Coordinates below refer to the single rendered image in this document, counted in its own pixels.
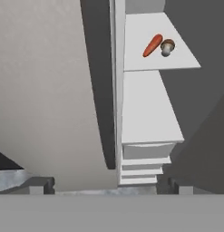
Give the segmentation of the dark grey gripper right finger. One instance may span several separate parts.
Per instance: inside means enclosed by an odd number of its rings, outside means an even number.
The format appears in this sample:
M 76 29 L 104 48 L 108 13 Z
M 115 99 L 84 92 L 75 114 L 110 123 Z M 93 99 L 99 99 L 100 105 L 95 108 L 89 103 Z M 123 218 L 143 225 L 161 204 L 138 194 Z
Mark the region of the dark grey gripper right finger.
M 190 182 L 183 179 L 168 178 L 170 191 L 178 195 L 209 195 L 210 191 L 197 188 Z

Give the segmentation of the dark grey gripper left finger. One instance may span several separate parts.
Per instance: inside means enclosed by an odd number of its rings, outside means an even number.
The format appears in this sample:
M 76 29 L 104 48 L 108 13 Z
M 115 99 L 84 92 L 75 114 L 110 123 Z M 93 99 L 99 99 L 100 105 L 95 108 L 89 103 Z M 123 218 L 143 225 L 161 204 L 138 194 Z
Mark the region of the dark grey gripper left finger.
M 21 195 L 53 195 L 54 190 L 53 177 L 31 177 L 22 185 L 3 190 L 3 194 L 21 194 Z

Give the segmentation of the white freezer drawer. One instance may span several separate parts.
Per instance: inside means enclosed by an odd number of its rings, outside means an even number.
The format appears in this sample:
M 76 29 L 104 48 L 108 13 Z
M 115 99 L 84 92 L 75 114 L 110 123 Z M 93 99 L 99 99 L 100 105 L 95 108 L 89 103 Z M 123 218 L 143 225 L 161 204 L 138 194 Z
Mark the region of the white freezer drawer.
M 124 145 L 125 160 L 166 158 L 175 147 L 175 143 L 156 143 L 142 145 Z

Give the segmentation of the grey fridge freezer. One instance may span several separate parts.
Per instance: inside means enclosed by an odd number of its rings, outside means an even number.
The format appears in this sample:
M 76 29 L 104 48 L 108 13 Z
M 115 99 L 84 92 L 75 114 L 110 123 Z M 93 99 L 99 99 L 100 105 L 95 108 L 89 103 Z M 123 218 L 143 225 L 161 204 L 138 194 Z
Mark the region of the grey fridge freezer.
M 111 0 L 116 169 L 121 186 L 156 185 L 168 178 L 224 193 L 224 0 Z M 158 71 L 184 141 L 122 143 L 126 15 L 165 13 L 200 68 Z M 124 145 L 175 143 L 166 158 L 124 159 Z

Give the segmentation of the white freezer shelf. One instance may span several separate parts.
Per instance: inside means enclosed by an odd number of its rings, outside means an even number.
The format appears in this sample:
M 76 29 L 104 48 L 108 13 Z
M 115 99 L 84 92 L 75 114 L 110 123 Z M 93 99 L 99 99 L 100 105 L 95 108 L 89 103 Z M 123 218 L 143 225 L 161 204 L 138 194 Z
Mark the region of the white freezer shelf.
M 158 71 L 125 72 L 122 143 L 184 141 Z
M 148 57 L 142 56 L 155 34 L 172 39 L 174 50 L 168 57 L 158 47 Z M 200 64 L 185 44 L 165 13 L 127 14 L 125 20 L 124 71 L 200 68 Z

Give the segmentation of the pale grey freezer door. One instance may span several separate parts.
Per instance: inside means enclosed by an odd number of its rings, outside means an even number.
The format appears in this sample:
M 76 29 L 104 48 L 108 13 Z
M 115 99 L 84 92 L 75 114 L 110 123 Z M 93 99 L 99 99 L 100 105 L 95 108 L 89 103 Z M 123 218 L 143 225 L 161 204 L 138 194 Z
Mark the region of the pale grey freezer door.
M 59 191 L 112 189 L 80 0 L 0 0 L 0 152 Z

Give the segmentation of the brown capped mushroom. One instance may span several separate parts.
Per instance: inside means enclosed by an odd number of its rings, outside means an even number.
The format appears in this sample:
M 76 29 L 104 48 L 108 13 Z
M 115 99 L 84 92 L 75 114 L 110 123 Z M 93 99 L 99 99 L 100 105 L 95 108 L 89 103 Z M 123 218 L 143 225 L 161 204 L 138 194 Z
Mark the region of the brown capped mushroom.
M 161 43 L 161 55 L 167 57 L 174 50 L 175 43 L 171 39 L 166 39 Z

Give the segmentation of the orange carrot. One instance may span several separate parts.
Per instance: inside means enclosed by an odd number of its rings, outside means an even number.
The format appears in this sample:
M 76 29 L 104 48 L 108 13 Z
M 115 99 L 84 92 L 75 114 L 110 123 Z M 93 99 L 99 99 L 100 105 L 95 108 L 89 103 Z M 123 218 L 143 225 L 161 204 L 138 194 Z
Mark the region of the orange carrot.
M 147 47 L 145 48 L 142 56 L 149 56 L 162 42 L 163 36 L 161 34 L 155 34 Z

